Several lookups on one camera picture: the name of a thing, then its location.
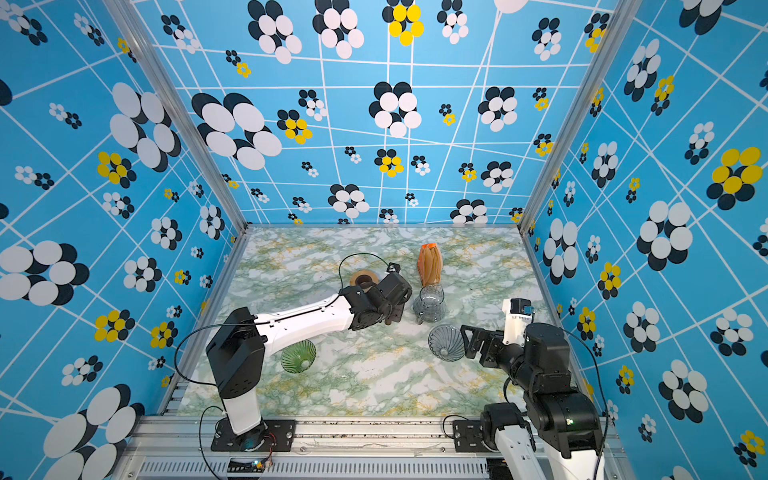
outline green glass bowl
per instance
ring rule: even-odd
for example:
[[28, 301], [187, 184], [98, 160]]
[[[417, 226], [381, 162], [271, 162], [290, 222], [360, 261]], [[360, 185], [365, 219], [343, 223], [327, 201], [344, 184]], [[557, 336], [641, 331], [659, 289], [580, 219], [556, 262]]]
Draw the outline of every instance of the green glass bowl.
[[288, 373], [301, 373], [312, 366], [316, 355], [315, 344], [309, 340], [302, 340], [283, 349], [280, 364]]

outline yellow circle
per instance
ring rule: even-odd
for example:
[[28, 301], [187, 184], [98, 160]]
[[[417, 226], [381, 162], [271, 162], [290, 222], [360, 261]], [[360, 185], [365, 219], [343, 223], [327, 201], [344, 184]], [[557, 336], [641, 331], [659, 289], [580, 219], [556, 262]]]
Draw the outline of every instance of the yellow circle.
[[418, 5], [411, 5], [408, 7], [408, 20], [415, 22], [422, 17], [422, 10]]
[[722, 184], [728, 180], [728, 177], [730, 177], [730, 168], [728, 167], [718, 167], [712, 172], [712, 181], [716, 184]]
[[406, 16], [408, 15], [408, 10], [406, 10], [406, 7], [404, 5], [397, 5], [395, 9], [392, 11], [392, 14], [395, 16], [395, 20], [398, 22], [402, 22], [406, 19]]
[[411, 25], [411, 33], [413, 33], [414, 37], [424, 35], [424, 24], [421, 22], [413, 22], [413, 25]]
[[740, 153], [736, 148], [731, 148], [726, 153], [723, 154], [723, 165], [726, 167], [732, 167], [736, 164], [737, 161], [739, 161]]
[[723, 190], [729, 194], [735, 194], [741, 189], [743, 182], [739, 177], [731, 177], [723, 183]]
[[407, 47], [410, 44], [413, 43], [413, 33], [410, 31], [404, 31], [402, 34], [400, 34], [400, 43], [402, 43], [402, 46]]
[[763, 177], [763, 168], [750, 165], [741, 172], [741, 180], [745, 184], [754, 184]]
[[749, 147], [741, 154], [741, 164], [754, 165], [760, 157], [761, 153], [758, 147]]
[[398, 38], [402, 33], [402, 25], [399, 22], [392, 22], [389, 24], [389, 34], [395, 38]]

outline black mounting plate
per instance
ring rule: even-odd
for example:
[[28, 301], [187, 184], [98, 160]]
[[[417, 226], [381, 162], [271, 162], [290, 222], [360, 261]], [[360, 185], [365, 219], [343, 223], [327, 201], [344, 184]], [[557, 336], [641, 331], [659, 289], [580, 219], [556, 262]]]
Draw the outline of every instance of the black mounting plate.
[[[273, 452], [290, 452], [293, 444], [293, 433], [296, 431], [296, 420], [264, 419], [263, 421], [266, 423], [266, 430], [263, 434], [264, 442], [261, 442], [258, 447], [251, 451], [268, 452], [272, 447]], [[275, 435], [276, 445], [272, 445], [270, 433]], [[232, 432], [230, 420], [224, 417], [216, 423], [216, 432], [210, 449], [213, 452], [244, 452], [243, 440], [246, 435], [247, 433], [235, 435]]]
[[491, 452], [483, 445], [479, 420], [455, 420], [453, 437], [453, 446], [457, 452]]

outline glass cup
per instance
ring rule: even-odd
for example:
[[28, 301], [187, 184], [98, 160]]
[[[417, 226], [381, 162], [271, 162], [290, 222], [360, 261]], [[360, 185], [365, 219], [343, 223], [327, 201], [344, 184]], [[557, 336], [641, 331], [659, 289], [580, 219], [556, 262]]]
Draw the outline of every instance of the glass cup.
[[445, 293], [442, 285], [427, 285], [413, 301], [416, 323], [437, 323], [445, 316]]

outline blue wall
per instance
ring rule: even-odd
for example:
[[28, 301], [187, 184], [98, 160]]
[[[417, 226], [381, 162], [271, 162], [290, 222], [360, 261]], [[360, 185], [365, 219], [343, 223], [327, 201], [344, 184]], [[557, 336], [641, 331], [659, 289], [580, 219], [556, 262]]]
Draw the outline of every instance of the blue wall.
[[[551, 148], [535, 141], [557, 142], [616, 4], [133, 5], [249, 221], [510, 224]], [[237, 95], [250, 124], [202, 110]], [[255, 148], [248, 128], [263, 132]]]
[[102, 478], [234, 233], [100, 2], [0, 19], [0, 478]]
[[640, 480], [768, 478], [767, 22], [646, 0], [528, 231]]

